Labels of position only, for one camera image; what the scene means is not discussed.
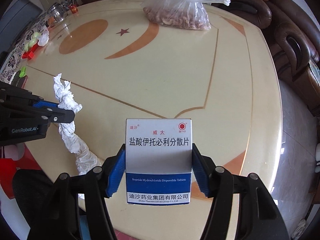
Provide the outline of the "white tissue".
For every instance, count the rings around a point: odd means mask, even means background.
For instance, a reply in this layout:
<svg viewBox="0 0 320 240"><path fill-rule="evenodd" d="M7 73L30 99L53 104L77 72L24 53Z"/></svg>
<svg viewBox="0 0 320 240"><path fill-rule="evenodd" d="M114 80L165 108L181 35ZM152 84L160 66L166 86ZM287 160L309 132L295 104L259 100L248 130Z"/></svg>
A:
<svg viewBox="0 0 320 240"><path fill-rule="evenodd" d="M58 108L71 110L76 114L82 110L82 104L74 100L74 95L71 92L71 82L61 81L62 74L59 73L53 77L54 93L59 101ZM87 144L75 133L75 122L61 122L58 125L58 130L61 135L65 147L69 152L75 155L76 168L80 175L84 175L92 168L101 165L101 160L89 150Z"/></svg>

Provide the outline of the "white blue tablet box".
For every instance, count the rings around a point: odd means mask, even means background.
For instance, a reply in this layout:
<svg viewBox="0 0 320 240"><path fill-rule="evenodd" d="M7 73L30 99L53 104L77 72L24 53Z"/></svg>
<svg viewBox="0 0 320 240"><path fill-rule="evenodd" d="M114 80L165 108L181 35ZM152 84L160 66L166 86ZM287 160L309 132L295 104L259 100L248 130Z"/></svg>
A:
<svg viewBox="0 0 320 240"><path fill-rule="evenodd" d="M191 119L127 119L126 196L129 204L190 202Z"/></svg>

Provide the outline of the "red plastic stool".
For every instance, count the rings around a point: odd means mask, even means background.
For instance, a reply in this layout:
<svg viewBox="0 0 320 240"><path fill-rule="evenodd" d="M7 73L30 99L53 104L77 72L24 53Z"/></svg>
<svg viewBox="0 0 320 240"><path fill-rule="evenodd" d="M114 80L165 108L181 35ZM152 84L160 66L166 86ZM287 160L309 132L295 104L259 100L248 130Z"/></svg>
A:
<svg viewBox="0 0 320 240"><path fill-rule="evenodd" d="M31 168L33 166L33 158L29 149L23 145L22 156L17 160L4 157L5 147L1 149L1 187L5 195L9 199L15 198L12 189L12 180L19 168Z"/></svg>

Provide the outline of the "glass jar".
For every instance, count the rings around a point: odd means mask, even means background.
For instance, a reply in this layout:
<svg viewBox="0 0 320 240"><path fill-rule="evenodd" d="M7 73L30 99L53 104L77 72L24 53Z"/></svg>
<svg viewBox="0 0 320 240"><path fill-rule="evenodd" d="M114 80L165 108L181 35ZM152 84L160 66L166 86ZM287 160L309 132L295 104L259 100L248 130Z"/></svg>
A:
<svg viewBox="0 0 320 240"><path fill-rule="evenodd" d="M47 23L50 27L56 26L63 22L68 16L65 8L59 4L54 3L47 11L48 20Z"/></svg>

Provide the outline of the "small red candle cup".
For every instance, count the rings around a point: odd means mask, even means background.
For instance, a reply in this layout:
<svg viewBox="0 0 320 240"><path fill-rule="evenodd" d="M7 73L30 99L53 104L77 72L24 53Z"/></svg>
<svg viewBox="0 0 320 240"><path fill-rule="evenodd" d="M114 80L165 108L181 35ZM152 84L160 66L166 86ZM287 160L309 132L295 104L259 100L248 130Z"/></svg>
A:
<svg viewBox="0 0 320 240"><path fill-rule="evenodd" d="M78 12L78 8L77 8L77 6L74 5L74 4L71 4L71 5L69 6L69 9L70 9L70 11L71 11L72 14L76 14L76 13Z"/></svg>

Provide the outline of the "plastic bag of nuts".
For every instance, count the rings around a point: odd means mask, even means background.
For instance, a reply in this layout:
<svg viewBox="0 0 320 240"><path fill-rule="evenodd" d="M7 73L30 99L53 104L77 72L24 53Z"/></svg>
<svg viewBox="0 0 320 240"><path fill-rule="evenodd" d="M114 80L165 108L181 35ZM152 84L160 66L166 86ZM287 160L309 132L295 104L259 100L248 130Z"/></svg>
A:
<svg viewBox="0 0 320 240"><path fill-rule="evenodd" d="M231 0L145 0L142 8L153 23L181 29L209 30L211 25L204 3L229 6Z"/></svg>

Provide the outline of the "brown leather sofa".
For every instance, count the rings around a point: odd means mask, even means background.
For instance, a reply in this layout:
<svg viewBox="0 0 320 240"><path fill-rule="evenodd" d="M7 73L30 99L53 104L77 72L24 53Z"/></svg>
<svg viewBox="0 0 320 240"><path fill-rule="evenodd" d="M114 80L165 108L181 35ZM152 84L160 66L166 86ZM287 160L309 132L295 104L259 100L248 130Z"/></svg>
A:
<svg viewBox="0 0 320 240"><path fill-rule="evenodd" d="M278 77L319 116L319 29L293 0L231 0L220 9L259 27Z"/></svg>

